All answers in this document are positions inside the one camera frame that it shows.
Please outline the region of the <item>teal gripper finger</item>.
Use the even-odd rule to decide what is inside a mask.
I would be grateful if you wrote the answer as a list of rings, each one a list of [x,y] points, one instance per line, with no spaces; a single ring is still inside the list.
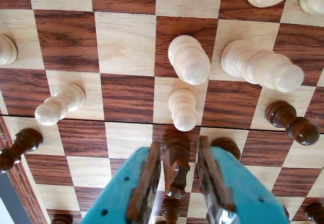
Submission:
[[[160,173],[159,142],[136,149],[81,223],[149,223]]]
[[[198,144],[199,188],[209,223],[289,223],[283,205],[241,162],[237,144],[221,137]]]

